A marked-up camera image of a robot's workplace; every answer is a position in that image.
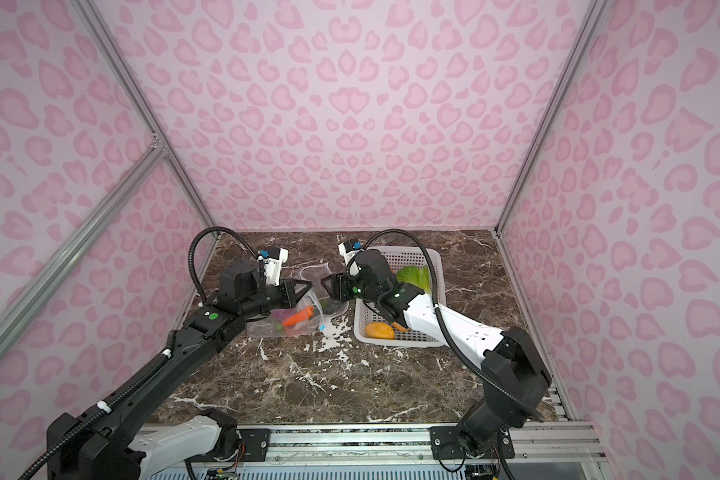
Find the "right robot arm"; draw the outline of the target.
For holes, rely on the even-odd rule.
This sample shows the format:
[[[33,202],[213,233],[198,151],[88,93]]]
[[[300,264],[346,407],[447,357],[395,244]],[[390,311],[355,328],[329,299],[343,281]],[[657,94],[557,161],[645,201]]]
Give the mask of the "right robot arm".
[[[468,456],[500,450],[500,433],[542,421],[538,411],[552,383],[551,375],[528,332],[502,330],[443,306],[433,294],[398,280],[377,249],[361,250],[347,269],[321,280],[335,300],[374,306],[391,326],[424,333],[448,345],[483,382],[483,397],[455,427],[456,441]]]

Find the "purple toy onion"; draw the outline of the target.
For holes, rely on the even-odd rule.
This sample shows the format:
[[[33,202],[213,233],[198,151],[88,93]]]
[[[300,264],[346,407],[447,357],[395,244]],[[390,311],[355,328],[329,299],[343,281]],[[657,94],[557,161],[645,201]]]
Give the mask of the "purple toy onion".
[[[278,330],[285,328],[284,322],[296,313],[293,309],[278,309],[271,312],[270,322]]]

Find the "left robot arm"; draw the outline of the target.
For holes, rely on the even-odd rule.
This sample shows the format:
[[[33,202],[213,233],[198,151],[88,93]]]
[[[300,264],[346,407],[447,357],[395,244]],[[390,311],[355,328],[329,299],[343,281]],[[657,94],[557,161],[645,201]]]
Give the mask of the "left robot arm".
[[[243,260],[225,269],[218,291],[201,295],[200,307],[168,334],[153,359],[80,415],[63,414],[51,424],[46,452],[23,478],[46,467],[50,479],[140,479],[196,456],[237,455],[237,422],[214,409],[203,411],[197,426],[187,423],[154,447],[140,446],[136,437],[177,387],[222,352],[247,322],[295,308],[311,289],[308,280],[269,282],[262,261]]]

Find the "clear zip top bag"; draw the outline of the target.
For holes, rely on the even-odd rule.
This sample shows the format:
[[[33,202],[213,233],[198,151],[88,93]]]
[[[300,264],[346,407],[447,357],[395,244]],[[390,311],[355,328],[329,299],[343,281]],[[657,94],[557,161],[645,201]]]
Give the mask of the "clear zip top bag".
[[[253,338],[281,338],[311,335],[323,329],[333,318],[345,314],[348,310],[347,302],[333,300],[321,284],[321,280],[332,273],[328,263],[308,265],[301,268],[295,275],[297,280],[312,282],[312,290],[292,308],[296,313],[310,305],[315,307],[315,314],[311,319],[292,327],[278,330],[270,322],[270,316],[248,322],[246,330],[248,336]]]

